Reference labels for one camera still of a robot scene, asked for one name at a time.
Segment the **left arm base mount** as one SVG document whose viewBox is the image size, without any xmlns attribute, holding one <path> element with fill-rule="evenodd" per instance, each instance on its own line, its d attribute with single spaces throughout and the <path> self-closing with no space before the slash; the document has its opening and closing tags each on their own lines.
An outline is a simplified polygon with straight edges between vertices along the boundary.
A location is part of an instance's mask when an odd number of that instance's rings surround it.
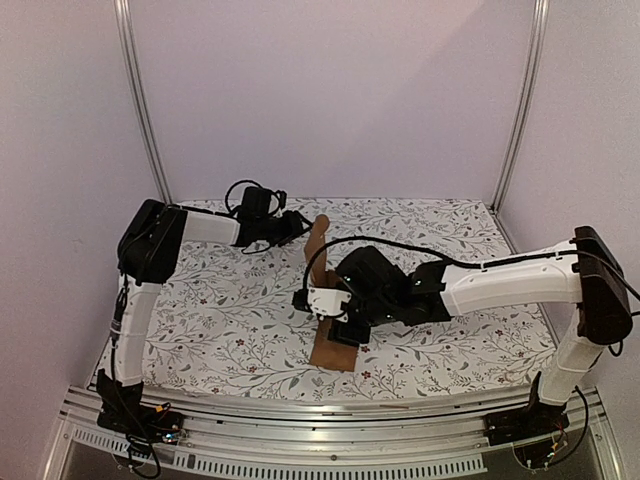
<svg viewBox="0 0 640 480">
<path fill-rule="evenodd" d="M 102 400 L 97 424 L 104 429 L 150 443 L 177 443 L 183 433 L 184 415 L 170 402 L 143 405 L 143 383 L 124 386 L 104 369 L 97 374 L 96 391 Z"/>
</svg>

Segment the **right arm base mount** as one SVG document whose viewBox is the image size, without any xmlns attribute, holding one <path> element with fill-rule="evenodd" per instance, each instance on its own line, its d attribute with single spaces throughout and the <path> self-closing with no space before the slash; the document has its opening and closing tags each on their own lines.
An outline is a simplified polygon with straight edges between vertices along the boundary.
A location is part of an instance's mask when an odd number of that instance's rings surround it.
<svg viewBox="0 0 640 480">
<path fill-rule="evenodd" d="M 565 413 L 567 403 L 543 403 L 538 394 L 541 372 L 534 378 L 528 403 L 519 408 L 488 413 L 483 416 L 483 435 L 491 446 L 502 445 L 550 434 L 569 426 Z"/>
</svg>

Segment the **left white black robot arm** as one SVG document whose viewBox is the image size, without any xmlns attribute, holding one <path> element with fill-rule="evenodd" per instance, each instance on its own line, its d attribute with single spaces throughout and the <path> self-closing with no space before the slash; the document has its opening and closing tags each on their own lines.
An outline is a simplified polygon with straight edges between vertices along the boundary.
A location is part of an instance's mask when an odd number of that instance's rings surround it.
<svg viewBox="0 0 640 480">
<path fill-rule="evenodd" d="M 143 351 L 151 313 L 162 286 L 174 275 L 182 245 L 203 242 L 246 249 L 255 243 L 282 247 L 309 232 L 312 222 L 286 208 L 287 193 L 253 180 L 241 201 L 224 210 L 143 202 L 117 247 L 119 292 L 110 325 L 109 367 L 99 375 L 118 388 L 142 385 Z"/>
</svg>

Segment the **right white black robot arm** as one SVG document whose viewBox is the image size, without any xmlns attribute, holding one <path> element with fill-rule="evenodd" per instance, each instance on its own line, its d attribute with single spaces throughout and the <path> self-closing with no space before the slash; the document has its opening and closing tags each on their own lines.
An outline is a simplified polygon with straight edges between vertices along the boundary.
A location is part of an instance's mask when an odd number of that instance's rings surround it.
<svg viewBox="0 0 640 480">
<path fill-rule="evenodd" d="M 529 303 L 567 303 L 571 326 L 540 374 L 535 400 L 517 415 L 517 427 L 537 436 L 552 424 L 555 407 L 591 370 L 603 350 L 633 327 L 623 271 L 591 226 L 547 249 L 480 263 L 436 257 L 405 274 L 376 248 L 351 252 L 336 269 L 337 286 L 312 288 L 311 310 L 353 326 L 399 321 L 444 322 L 455 316 Z"/>
</svg>

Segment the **brown cardboard box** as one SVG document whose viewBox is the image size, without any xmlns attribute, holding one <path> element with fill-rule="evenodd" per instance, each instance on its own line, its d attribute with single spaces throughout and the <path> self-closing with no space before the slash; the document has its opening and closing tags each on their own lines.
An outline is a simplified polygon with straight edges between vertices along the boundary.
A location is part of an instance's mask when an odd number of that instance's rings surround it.
<svg viewBox="0 0 640 480">
<path fill-rule="evenodd" d="M 343 324 L 344 317 L 338 319 L 338 315 L 343 313 L 341 305 L 343 301 L 347 301 L 348 294 L 340 293 L 336 289 L 338 277 L 332 270 L 327 269 L 325 251 L 312 260 L 313 255 L 325 245 L 325 234 L 329 225 L 330 221 L 326 215 L 318 215 L 304 247 L 305 260 L 307 266 L 311 268 L 309 273 L 311 286 L 307 299 L 312 313 L 319 318 L 309 363 L 326 370 L 353 372 L 357 348 L 329 339 L 331 328 Z"/>
</svg>

